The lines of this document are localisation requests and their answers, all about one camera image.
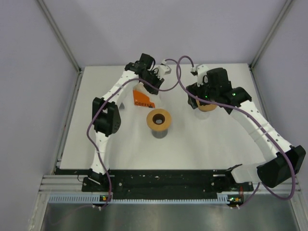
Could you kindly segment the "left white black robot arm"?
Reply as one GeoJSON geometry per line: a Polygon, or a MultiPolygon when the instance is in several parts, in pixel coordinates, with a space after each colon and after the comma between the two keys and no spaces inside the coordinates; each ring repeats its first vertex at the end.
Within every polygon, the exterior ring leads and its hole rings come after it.
{"type": "Polygon", "coordinates": [[[92,120],[86,135],[95,148],[90,170],[96,175],[92,185],[97,190],[104,191],[109,186],[109,179],[104,176],[109,169],[105,156],[110,136],[117,133],[121,126],[120,105],[128,93],[137,91],[142,95],[137,106],[154,108],[158,105],[164,76],[170,73],[165,60],[156,64],[152,56],[143,53],[139,60],[124,67],[118,81],[105,95],[93,99],[92,120]]]}

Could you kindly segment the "aluminium frame rail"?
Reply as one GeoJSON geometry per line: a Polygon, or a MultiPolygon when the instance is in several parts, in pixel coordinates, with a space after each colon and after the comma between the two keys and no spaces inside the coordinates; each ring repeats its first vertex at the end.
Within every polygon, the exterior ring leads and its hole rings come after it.
{"type": "Polygon", "coordinates": [[[42,178],[39,191],[49,192],[80,192],[83,183],[75,175],[45,175],[42,178]]]}

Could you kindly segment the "orange white coffee filter bag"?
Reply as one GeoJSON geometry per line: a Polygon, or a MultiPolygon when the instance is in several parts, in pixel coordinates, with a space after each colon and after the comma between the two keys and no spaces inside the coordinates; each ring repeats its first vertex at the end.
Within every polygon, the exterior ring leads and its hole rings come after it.
{"type": "Polygon", "coordinates": [[[143,83],[138,83],[133,88],[133,101],[136,106],[160,108],[163,106],[159,95],[149,93],[143,83]]]}

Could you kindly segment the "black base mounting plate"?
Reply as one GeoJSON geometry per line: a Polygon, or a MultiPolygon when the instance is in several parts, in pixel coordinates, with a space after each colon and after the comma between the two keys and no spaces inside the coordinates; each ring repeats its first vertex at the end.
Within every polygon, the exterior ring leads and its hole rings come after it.
{"type": "Polygon", "coordinates": [[[83,175],[82,191],[112,192],[113,199],[213,199],[222,192],[251,192],[250,182],[236,183],[230,170],[89,170],[59,169],[57,175],[83,175]]]}

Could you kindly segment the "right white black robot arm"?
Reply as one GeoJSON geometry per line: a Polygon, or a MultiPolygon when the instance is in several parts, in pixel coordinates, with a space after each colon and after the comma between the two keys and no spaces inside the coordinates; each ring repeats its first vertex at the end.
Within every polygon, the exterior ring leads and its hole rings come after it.
{"type": "Polygon", "coordinates": [[[209,69],[206,65],[191,68],[197,82],[188,85],[188,104],[199,106],[218,104],[235,119],[261,150],[264,162],[241,164],[224,179],[229,190],[237,190],[243,182],[261,182],[274,188],[291,178],[291,169],[297,174],[306,155],[305,149],[285,140],[259,112],[252,97],[242,87],[233,88],[227,70],[209,69]]]}

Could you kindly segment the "wooden rimmed glass dripper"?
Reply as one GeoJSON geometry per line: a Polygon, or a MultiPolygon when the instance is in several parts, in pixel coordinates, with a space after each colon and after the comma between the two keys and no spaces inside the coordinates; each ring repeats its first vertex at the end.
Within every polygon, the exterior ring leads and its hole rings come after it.
{"type": "Polygon", "coordinates": [[[215,104],[201,105],[201,102],[199,100],[197,100],[196,102],[197,102],[197,108],[202,112],[210,112],[217,108],[215,104]]]}

